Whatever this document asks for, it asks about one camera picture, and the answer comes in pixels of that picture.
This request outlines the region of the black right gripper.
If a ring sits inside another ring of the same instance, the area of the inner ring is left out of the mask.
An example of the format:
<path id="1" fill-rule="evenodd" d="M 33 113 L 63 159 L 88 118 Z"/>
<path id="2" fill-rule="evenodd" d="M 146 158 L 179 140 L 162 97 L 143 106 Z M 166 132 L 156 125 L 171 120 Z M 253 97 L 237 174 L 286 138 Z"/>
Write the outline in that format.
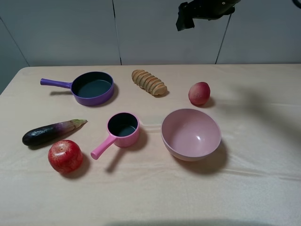
<path id="1" fill-rule="evenodd" d="M 234 0 L 193 0 L 178 7 L 177 31 L 194 28 L 193 19 L 217 20 L 235 12 Z"/>

